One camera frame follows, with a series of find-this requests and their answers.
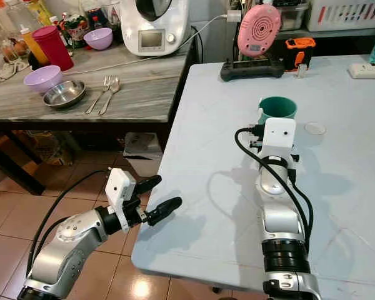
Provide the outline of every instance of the cloth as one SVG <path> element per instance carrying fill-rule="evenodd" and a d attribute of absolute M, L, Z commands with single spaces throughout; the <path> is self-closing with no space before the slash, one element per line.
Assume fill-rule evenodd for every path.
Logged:
<path fill-rule="evenodd" d="M 21 58 L 10 63 L 5 63 L 0 70 L 0 83 L 13 77 L 17 72 L 26 69 L 28 66 L 29 64 L 22 61 Z"/>

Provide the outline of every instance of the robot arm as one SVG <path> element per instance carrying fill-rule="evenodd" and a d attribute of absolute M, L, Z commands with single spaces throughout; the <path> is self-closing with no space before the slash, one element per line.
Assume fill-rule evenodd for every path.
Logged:
<path fill-rule="evenodd" d="M 106 194 L 110 205 L 71 216 L 62 222 L 54 239 L 37 255 L 19 300 L 64 299 L 78 279 L 88 256 L 108 236 L 120 229 L 147 222 L 155 225 L 182 204 L 176 197 L 161 203 L 151 212 L 143 211 L 138 195 L 151 190 L 161 181 L 154 176 L 137 183 L 122 169 L 112 169 Z"/>
<path fill-rule="evenodd" d="M 251 147 L 259 148 L 257 158 L 291 187 L 289 174 L 295 172 L 294 159 L 298 160 L 298 156 L 291 155 L 296 122 L 271 117 L 265 126 L 256 127 L 251 132 L 259 139 Z M 259 164 L 256 189 L 263 203 L 259 227 L 264 254 L 264 292 L 275 300 L 321 300 L 317 279 L 311 274 L 307 260 L 306 220 L 301 218 L 286 188 L 262 164 Z"/>

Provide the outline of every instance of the orange tool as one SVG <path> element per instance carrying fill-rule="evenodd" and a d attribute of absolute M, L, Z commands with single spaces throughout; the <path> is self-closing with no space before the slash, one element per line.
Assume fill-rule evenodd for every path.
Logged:
<path fill-rule="evenodd" d="M 311 37 L 298 37 L 285 41 L 284 65 L 286 70 L 297 71 L 300 64 L 306 64 L 308 68 L 315 46 L 315 40 Z"/>

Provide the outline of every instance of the pink speaker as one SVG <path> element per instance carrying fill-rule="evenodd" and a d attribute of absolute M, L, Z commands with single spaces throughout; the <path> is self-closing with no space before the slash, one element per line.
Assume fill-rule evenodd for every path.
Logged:
<path fill-rule="evenodd" d="M 255 5 L 242 20 L 237 46 L 246 56 L 259 56 L 271 47 L 280 27 L 281 15 L 274 6 Z"/>

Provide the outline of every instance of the spoon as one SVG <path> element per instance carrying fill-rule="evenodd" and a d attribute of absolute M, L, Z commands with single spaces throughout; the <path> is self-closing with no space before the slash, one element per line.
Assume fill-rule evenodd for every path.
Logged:
<path fill-rule="evenodd" d="M 102 107 L 102 109 L 99 111 L 99 116 L 101 116 L 104 113 L 106 113 L 108 104 L 110 104 L 110 100 L 111 100 L 113 94 L 115 94 L 116 92 L 118 92 L 120 87 L 121 87 L 121 84 L 119 83 L 119 78 L 115 77 L 115 79 L 112 81 L 112 83 L 110 85 L 111 95 L 108 97 L 106 103 L 104 104 L 104 106 Z"/>

